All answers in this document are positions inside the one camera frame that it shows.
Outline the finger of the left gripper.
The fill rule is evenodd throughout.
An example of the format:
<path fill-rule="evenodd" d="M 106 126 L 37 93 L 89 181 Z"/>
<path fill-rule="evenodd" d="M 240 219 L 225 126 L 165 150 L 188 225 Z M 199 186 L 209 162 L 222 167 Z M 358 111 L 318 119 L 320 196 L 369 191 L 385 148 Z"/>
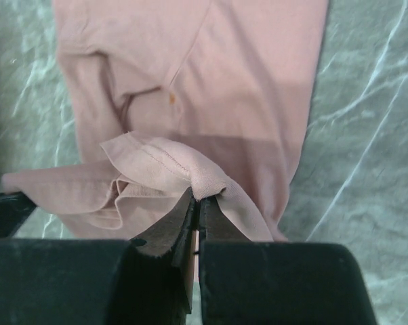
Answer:
<path fill-rule="evenodd" d="M 21 192 L 0 193 L 0 238 L 12 237 L 36 208 Z"/>

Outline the dusty pink printed t-shirt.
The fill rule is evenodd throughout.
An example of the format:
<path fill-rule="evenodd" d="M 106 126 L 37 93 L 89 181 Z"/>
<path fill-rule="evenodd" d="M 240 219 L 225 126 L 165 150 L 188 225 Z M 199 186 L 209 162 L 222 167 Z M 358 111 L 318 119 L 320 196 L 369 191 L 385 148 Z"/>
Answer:
<path fill-rule="evenodd" d="M 131 239 L 186 190 L 282 241 L 326 1 L 54 1 L 79 165 L 8 173 L 79 238 Z"/>

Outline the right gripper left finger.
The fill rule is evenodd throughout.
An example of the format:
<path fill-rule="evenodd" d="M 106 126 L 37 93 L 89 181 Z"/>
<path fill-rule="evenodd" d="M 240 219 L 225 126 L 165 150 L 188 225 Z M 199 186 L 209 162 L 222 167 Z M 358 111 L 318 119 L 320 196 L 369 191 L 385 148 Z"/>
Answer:
<path fill-rule="evenodd" d="M 133 252 L 142 259 L 166 260 L 173 267 L 195 264 L 196 200 L 187 188 L 174 208 L 130 240 Z"/>

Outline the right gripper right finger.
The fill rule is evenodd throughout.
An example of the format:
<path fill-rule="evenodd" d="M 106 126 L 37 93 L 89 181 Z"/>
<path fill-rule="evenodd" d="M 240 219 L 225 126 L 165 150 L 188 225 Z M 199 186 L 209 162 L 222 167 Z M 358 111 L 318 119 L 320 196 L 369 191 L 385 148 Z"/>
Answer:
<path fill-rule="evenodd" d="M 199 242 L 206 240 L 250 242 L 250 239 L 223 214 L 215 196 L 201 200 L 199 206 Z"/>

